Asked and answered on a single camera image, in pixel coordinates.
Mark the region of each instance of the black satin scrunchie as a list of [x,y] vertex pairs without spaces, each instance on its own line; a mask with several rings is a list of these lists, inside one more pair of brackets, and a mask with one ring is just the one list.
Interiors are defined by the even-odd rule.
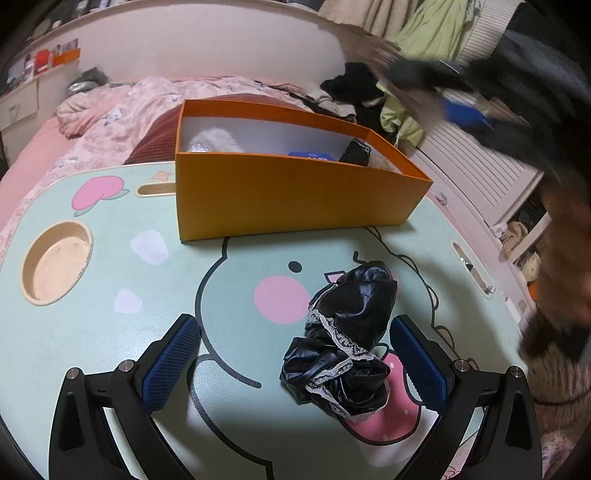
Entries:
[[383,262],[367,262],[310,302],[306,336],[292,340],[280,380],[298,403],[363,420],[388,401],[390,368],[371,354],[383,337],[397,284]]

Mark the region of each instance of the louvered door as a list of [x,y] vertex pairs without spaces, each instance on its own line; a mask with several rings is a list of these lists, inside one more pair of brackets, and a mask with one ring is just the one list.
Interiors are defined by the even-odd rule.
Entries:
[[[486,0],[460,63],[490,56],[521,0]],[[451,100],[475,103],[475,96],[446,92]],[[540,179],[537,170],[482,148],[452,124],[435,127],[419,149],[455,183],[485,222],[492,226],[506,219]]]

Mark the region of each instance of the brown corduroy cushion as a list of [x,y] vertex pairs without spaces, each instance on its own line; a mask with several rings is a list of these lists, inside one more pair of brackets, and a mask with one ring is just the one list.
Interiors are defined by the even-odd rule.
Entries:
[[[223,95],[216,100],[234,100],[237,102],[266,103],[269,105],[286,106],[298,109],[296,106],[276,100],[272,97],[241,93],[238,95]],[[174,147],[177,141],[178,117],[181,107],[175,107],[160,115],[148,130],[146,136],[137,144],[124,165],[135,163],[152,163],[157,161],[174,160]]]

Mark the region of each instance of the blurry hand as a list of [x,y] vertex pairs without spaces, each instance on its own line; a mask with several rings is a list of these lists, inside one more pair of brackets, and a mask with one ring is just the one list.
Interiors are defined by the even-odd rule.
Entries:
[[543,201],[552,223],[538,277],[538,308],[555,325],[591,327],[591,209],[586,196],[549,185]]

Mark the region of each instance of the black eye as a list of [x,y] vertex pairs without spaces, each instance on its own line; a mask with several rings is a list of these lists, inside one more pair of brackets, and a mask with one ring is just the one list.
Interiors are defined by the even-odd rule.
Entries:
[[287,265],[293,273],[300,273],[301,272],[301,264],[299,262],[290,262]]

